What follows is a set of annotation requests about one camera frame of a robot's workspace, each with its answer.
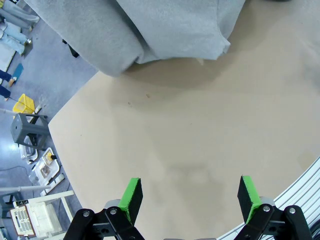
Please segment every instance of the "gray stool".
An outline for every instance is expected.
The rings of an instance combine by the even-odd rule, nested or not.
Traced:
[[[7,193],[0,195],[0,206],[1,206],[1,218],[2,219],[10,219],[11,217],[7,216],[10,209],[14,208],[14,198],[15,201],[19,201],[22,199],[21,193],[18,191]]]
[[[11,125],[11,134],[16,144],[21,144],[38,150],[45,150],[43,146],[48,136],[50,136],[47,116],[36,114],[18,113]]]

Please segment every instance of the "blue jeans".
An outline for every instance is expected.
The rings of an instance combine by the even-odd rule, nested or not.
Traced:
[[[0,70],[0,79],[9,82],[11,77],[12,76],[9,73]],[[4,96],[4,98],[7,99],[8,97],[10,97],[10,94],[11,92],[9,90],[7,90],[4,86],[0,85],[0,95]]]
[[[17,51],[20,55],[25,51],[25,42],[27,41],[26,35],[18,32],[10,24],[4,30],[2,38],[0,38],[0,42],[9,46],[13,50]]]

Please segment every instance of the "green gripper pad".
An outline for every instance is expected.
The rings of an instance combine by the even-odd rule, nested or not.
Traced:
[[[140,178],[131,178],[118,207],[125,212],[126,218],[135,225],[142,203],[143,193]]]
[[[237,196],[244,222],[247,224],[255,214],[257,208],[262,204],[254,182],[250,176],[241,176]]]

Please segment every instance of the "black cable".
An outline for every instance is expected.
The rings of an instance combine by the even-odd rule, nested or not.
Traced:
[[[32,198],[35,198],[35,191],[34,190],[32,190]]]
[[[17,103],[21,103],[21,104],[23,104],[23,105],[25,105],[23,102],[21,102],[21,101],[19,101],[19,100],[16,100],[16,99],[14,99],[14,98],[12,98],[12,97],[9,97],[10,99],[12,99],[13,101],[16,101]],[[30,109],[30,110],[32,110],[32,112],[34,112],[35,110],[33,110],[31,107],[28,107],[27,105],[25,105],[28,109]]]
[[[67,191],[69,190],[70,186],[71,186],[71,182],[69,182],[69,185],[68,185],[67,189],[65,190],[65,192],[67,192]],[[59,220],[59,221],[60,221],[60,207],[61,207],[61,202],[62,202],[62,200],[60,199],[59,207],[58,207],[58,220]]]
[[[0,169],[0,172],[9,171],[9,170],[16,169],[16,168],[23,168],[25,170],[25,174],[27,176],[29,176],[28,175],[28,170],[24,166],[14,166],[14,167],[10,167],[10,168],[7,168],[7,169]]]

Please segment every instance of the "screw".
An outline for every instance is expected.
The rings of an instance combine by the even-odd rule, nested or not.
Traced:
[[[85,211],[84,213],[83,213],[83,216],[84,217],[88,217],[90,215],[90,212],[89,211]]]
[[[110,210],[110,213],[111,213],[112,215],[115,215],[115,214],[117,213],[117,209],[112,208],[112,209]]]
[[[270,207],[269,207],[269,206],[264,206],[264,207],[263,207],[263,211],[269,212],[269,211],[270,211]]]
[[[294,214],[296,212],[296,210],[292,207],[289,209],[289,213]]]

